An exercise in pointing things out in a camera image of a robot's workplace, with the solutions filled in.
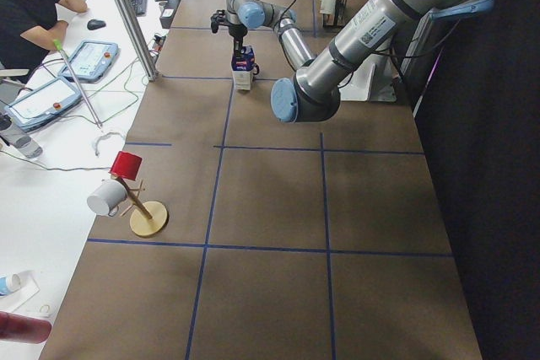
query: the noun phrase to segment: plastic bottle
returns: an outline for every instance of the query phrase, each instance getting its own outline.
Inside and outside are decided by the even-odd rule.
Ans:
[[[14,293],[19,289],[20,278],[16,274],[0,278],[0,297]]]
[[[43,152],[37,142],[12,122],[8,115],[0,115],[0,137],[28,159],[36,158]]]
[[[42,343],[51,334],[51,329],[48,320],[0,311],[0,341]]]

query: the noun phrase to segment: black wall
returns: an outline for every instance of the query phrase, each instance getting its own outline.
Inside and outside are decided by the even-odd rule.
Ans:
[[[539,14],[462,21],[417,114],[484,360],[540,359]]]

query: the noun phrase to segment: white table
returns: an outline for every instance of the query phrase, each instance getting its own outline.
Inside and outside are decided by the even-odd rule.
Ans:
[[[111,41],[119,45],[119,56],[108,73],[98,83],[83,84],[83,87],[91,95],[116,75],[121,75],[91,101],[98,117],[105,121],[139,97],[130,108],[104,124],[104,129],[114,128],[125,134],[131,127],[148,80],[139,62],[133,65],[131,77],[129,69],[122,73],[137,55],[114,0],[87,0],[87,4],[89,11],[75,16],[70,23],[63,47],[70,54],[82,40]],[[166,34],[159,16],[159,5],[148,0],[148,12],[139,17],[138,22],[149,44],[155,33]],[[86,24],[90,19],[102,19],[107,26],[89,31]],[[46,61],[58,57],[56,52]],[[58,63],[50,65],[49,69],[57,73],[61,67]],[[128,78],[126,86],[131,94],[124,89]],[[51,74],[40,69],[28,85],[36,88],[49,80]],[[67,113],[67,116],[74,115],[91,118],[84,102]],[[31,133],[44,150],[38,162],[49,168],[110,167],[123,148],[124,140],[115,135],[100,141],[100,156],[96,157],[91,143],[99,135],[97,126],[82,118],[61,119]],[[3,150],[22,157],[13,147],[4,146]],[[110,175],[107,170],[45,171],[3,153],[0,153],[0,168],[0,277],[28,272],[40,290],[14,313],[41,316],[54,322],[95,219],[86,205],[86,197]],[[0,341],[0,358],[37,359],[44,345]]]

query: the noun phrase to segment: robotic arm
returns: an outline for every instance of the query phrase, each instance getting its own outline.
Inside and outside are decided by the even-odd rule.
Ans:
[[[316,58],[294,26],[294,16],[256,0],[227,0],[227,19],[254,29],[273,28],[296,70],[273,86],[271,104],[281,121],[324,121],[338,110],[338,85],[405,22],[430,12],[434,19],[463,19],[488,12],[494,0],[369,0]]]

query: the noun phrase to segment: red cylinder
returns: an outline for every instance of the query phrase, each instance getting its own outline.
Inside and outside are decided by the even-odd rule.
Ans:
[[[120,151],[109,173],[123,179],[135,180],[141,162],[143,162],[143,158],[129,152]]]
[[[48,320],[0,311],[0,341],[42,343],[49,337],[51,329]]]

